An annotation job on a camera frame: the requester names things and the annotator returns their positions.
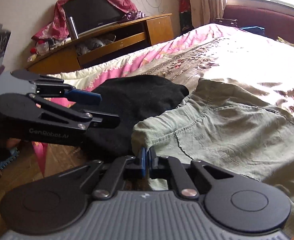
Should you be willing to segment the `green pants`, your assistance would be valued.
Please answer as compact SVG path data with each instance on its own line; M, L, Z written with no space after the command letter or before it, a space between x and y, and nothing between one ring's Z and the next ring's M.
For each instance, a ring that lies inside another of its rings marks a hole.
M277 187L290 199L284 231L294 236L294 116L286 110L237 85L199 79L175 109L137 123L131 145L134 153L153 147Z

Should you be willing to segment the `silver thermos bottle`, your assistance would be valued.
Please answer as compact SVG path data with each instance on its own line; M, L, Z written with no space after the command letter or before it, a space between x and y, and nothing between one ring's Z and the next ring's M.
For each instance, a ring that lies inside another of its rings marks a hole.
M77 40L79 36L72 16L66 19L66 24L71 40Z

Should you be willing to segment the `red floral cloth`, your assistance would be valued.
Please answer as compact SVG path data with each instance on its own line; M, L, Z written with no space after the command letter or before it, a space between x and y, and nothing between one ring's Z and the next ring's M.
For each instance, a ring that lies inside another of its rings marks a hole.
M54 17L52 22L40 29L31 39L38 42L39 40L64 40L69 35L66 23L66 14L63 5L71 0L57 0L54 7ZM112 6L124 13L137 12L136 5L131 0L107 0Z

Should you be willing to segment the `wooden TV cabinet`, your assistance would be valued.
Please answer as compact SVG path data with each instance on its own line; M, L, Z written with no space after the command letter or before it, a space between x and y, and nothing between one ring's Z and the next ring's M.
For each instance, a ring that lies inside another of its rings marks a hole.
M85 54L77 51L81 45L92 45L93 41L98 42L103 38L110 43ZM38 56L27 64L27 70L37 74L73 72L173 38L171 14L110 24L82 34L79 39L66 42L44 56Z

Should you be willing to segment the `black television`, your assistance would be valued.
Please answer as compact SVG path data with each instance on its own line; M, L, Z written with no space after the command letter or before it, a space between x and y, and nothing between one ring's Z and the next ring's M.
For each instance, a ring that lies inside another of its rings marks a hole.
M72 17L77 32L118 22L125 15L107 0L70 0L63 6L66 17Z

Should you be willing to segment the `black folded garment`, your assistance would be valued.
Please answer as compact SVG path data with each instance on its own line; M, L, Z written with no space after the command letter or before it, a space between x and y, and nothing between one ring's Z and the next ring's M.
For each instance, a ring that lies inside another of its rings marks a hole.
M131 135L135 124L176 108L189 95L184 85L154 75L108 79L96 89L102 97L97 105L74 104L75 111L116 114L120 124L114 129L90 128L80 148L87 161L114 159L132 155Z

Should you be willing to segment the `floral bedspread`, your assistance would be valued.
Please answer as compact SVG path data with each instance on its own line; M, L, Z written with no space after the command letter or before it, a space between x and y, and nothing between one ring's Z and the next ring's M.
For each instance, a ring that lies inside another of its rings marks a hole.
M137 75L164 77L187 87L189 94L199 79L237 85L294 116L294 48L217 24L59 78L94 91L108 79ZM81 144L74 148L80 155L73 158L73 166L87 162Z

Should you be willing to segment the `blue item by headboard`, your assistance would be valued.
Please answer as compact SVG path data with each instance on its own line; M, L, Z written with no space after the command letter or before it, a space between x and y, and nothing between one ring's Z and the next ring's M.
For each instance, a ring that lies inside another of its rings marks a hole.
M252 34L265 36L265 28L259 26L242 27L241 30L247 31Z

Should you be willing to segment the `maroon headboard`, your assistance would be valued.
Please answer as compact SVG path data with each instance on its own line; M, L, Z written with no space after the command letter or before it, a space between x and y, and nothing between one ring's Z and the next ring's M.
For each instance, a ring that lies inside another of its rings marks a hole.
M265 29L265 36L274 40L281 37L294 43L294 16L268 9L227 5L223 17L237 20L239 28L262 27Z

